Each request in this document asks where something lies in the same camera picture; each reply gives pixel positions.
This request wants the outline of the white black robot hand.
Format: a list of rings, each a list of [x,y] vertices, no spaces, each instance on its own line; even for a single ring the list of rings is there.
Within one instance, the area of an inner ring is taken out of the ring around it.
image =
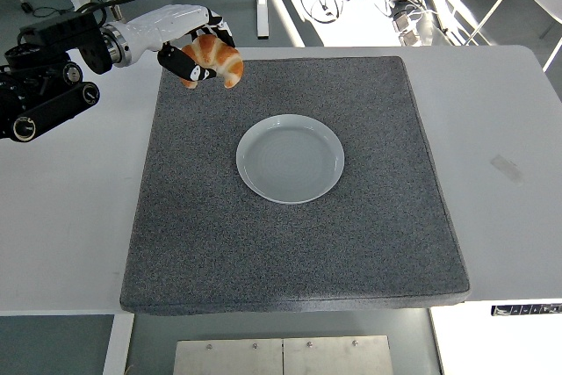
[[[242,78],[244,64],[227,22],[204,6],[163,6],[123,24],[119,32],[124,39],[122,67],[152,51],[161,66],[189,89],[215,76],[222,77],[230,89]]]

